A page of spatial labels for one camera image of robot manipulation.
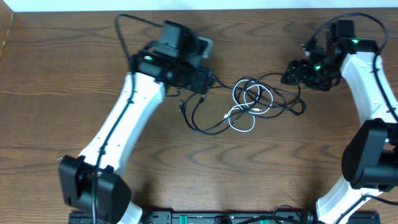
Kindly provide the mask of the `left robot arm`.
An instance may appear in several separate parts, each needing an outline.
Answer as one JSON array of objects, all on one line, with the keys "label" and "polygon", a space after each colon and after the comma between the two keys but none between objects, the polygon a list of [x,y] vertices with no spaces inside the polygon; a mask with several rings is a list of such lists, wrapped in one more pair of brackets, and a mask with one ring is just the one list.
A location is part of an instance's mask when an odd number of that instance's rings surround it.
[{"label": "left robot arm", "polygon": [[92,141],[58,167],[64,202],[83,212],[83,223],[138,223],[142,208],[133,204],[123,181],[131,152],[146,122],[170,87],[204,94],[213,85],[212,69],[202,64],[213,41],[172,21],[160,37],[129,54],[129,71],[117,102]]}]

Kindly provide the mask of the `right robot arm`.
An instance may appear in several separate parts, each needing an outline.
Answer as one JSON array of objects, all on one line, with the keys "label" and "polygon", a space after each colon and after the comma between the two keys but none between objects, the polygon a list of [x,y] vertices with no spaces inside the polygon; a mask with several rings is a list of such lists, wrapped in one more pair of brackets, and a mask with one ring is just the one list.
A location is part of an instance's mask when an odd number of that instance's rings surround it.
[{"label": "right robot arm", "polygon": [[343,14],[323,24],[326,47],[314,33],[303,45],[307,59],[291,61],[281,79],[320,91],[345,80],[361,125],[343,152],[342,176],[301,216],[301,223],[348,223],[371,199],[397,205],[380,197],[397,187],[397,100],[384,74],[385,46],[358,38],[351,17]]}]

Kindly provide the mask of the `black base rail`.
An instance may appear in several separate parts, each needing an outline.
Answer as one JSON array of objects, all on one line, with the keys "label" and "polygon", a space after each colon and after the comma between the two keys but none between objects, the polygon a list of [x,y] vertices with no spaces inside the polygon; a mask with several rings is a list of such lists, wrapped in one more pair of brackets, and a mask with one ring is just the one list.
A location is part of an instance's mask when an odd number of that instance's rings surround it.
[{"label": "black base rail", "polygon": [[[302,212],[281,210],[275,213],[177,213],[167,211],[146,212],[139,220],[139,224],[217,224],[241,223],[261,216],[276,215],[289,219],[291,222],[300,222],[304,219]],[[378,213],[355,213],[348,219],[348,224],[381,224]]]}]

